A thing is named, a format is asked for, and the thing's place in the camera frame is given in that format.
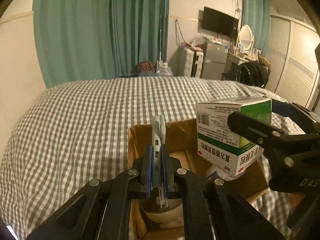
wall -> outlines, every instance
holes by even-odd
[[[238,0],[239,8],[242,9],[242,0]],[[201,29],[201,21],[204,6],[218,10],[232,17],[235,16],[235,0],[170,0],[169,2],[169,25],[168,25],[168,44],[167,62],[172,67],[174,74],[177,74],[179,63],[179,51],[176,44],[174,22],[177,19],[181,32],[186,42],[190,42],[197,33],[205,33],[209,36],[217,37],[216,33]]]
[[[307,17],[304,18],[304,21],[300,20],[301,19],[301,15],[298,13],[293,13],[293,12],[279,12],[277,9],[275,9],[273,6],[270,7],[270,14],[273,16],[279,16],[279,17],[288,17],[288,18],[293,18],[295,20],[297,20],[300,23],[305,23],[308,26],[313,27],[313,24],[311,23],[310,19]]]
[[[45,91],[32,0],[13,0],[0,20],[0,162],[13,127]]]
[[[33,0],[13,0],[3,13],[0,22],[12,15],[32,11]]]

curtain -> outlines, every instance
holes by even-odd
[[[130,76],[166,55],[169,0],[33,0],[38,60],[46,87]]]
[[[249,25],[254,35],[254,49],[268,51],[270,0],[243,0],[242,26]]]

blue gripper pad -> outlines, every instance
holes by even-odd
[[[151,193],[151,164],[152,164],[152,146],[149,151],[149,159],[148,159],[148,173],[147,173],[147,197],[150,197]]]
[[[165,163],[164,154],[161,153],[161,162],[162,162],[162,183],[164,196],[168,197],[168,180],[167,180],[167,167]]]
[[[291,106],[288,103],[273,99],[271,101],[271,105],[272,105],[272,112],[273,113],[282,115],[284,117],[288,117],[288,116],[293,115],[293,112],[291,110]]]

wall-mounted tv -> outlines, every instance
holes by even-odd
[[[204,7],[202,28],[235,38],[239,20],[230,15]]]

wire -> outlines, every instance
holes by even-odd
[[[233,26],[235,26],[235,23],[236,23],[236,13],[237,13],[237,8],[235,9],[235,16],[233,17]],[[235,30],[233,29],[232,30],[232,33],[231,33],[231,39],[235,36]]]
[[[219,33],[217,33],[217,39],[218,39],[218,41],[219,41],[218,34],[219,34]],[[222,34],[221,34],[221,35],[222,35]],[[220,42],[220,41],[219,41],[219,42]],[[223,35],[222,35],[221,43],[223,43]]]
[[[240,21],[240,18],[241,18],[240,12],[241,12],[242,10],[239,8],[239,0],[234,0],[234,1],[235,1],[235,6],[236,6],[234,18],[235,18],[235,20],[236,20],[236,14],[237,14],[238,20]],[[237,34],[236,36],[239,35],[238,26],[236,26],[236,34]]]
[[[174,21],[174,28],[175,28],[175,34],[176,34],[176,44],[178,47],[184,47],[186,45],[186,41],[183,38],[181,29],[180,29],[180,25],[179,25],[179,21],[176,19]],[[181,38],[183,39],[183,42],[180,42],[180,38],[179,38],[179,33],[178,33],[178,29],[181,35]]]

